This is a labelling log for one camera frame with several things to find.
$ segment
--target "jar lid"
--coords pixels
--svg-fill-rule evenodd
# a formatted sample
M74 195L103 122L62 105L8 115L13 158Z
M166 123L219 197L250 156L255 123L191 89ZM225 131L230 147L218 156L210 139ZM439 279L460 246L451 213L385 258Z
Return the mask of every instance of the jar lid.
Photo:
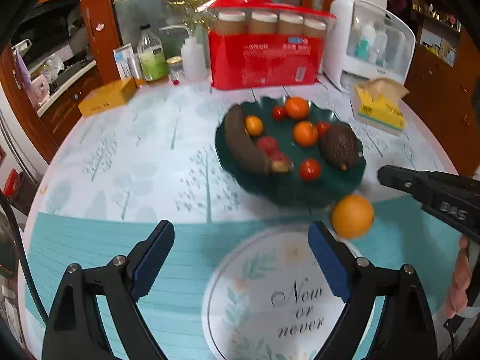
M173 64L176 64L176 63L181 62L181 61L182 61L181 56L173 56L173 57L166 60L166 64L173 65Z
M265 23L276 23L278 21L278 15L273 12L253 11L251 13L251 18Z
M313 28L314 30L326 31L327 29L327 25L325 23L313 19L305 19L305 25L309 28Z
M281 13L280 20L292 24L303 24L303 16L294 15L291 13Z
M245 21L246 15L242 11L222 11L218 13L218 19L222 21Z

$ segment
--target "package of paper cups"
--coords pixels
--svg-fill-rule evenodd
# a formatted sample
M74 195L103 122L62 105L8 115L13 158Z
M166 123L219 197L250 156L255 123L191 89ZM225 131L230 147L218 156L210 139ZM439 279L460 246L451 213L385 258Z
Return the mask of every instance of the package of paper cups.
M317 79L335 16L271 0L214 0L205 10L213 87L306 85Z

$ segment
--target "teal placemat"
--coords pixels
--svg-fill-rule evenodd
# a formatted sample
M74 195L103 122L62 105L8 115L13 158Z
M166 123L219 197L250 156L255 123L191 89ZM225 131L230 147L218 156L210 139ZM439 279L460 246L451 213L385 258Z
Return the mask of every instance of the teal placemat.
M412 264L427 294L432 313L442 304L458 252L459 234L425 214L411 197L375 204L372 230L353 242L375 265L398 269ZM175 244L150 294L139 301L142 315L169 359L214 359L203 337L201 310L206 284L223 257L248 237L268 227L309 223L324 217L290 217L268 221L175 225ZM128 254L145 239L156 223L116 223L59 217L40 213L34 227L28 261L47 311L69 263L83 268L102 266L118 254ZM100 311L114 354L126 359L114 331L106 301ZM29 294L26 307L40 316ZM380 316L377 302L374 323L356 358L370 346Z

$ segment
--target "white cup lid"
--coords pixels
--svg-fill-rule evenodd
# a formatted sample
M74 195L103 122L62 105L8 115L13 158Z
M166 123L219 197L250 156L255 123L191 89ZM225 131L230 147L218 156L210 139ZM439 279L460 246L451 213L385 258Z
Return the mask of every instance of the white cup lid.
M280 20L292 24L303 24L303 16L294 15L291 13L281 13Z
M309 28L313 28L314 30L326 31L327 29L327 25L322 21L318 21L318 20L305 19L304 24Z
M246 15L242 11L222 11L218 13L218 19L222 21L245 21Z
M257 21L264 21L265 23L276 23L278 21L277 14L273 12L253 11L251 18Z

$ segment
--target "human hand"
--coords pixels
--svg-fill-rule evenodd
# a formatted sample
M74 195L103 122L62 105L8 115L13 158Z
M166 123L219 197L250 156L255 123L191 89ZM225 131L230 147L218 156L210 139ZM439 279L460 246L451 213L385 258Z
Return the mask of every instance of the human hand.
M469 239L464 235L458 242L460 251L458 252L455 271L452 275L452 284L448 288L447 299L445 300L445 314L448 319L453 318L457 313L467 306L466 290L470 286L472 271L469 264Z

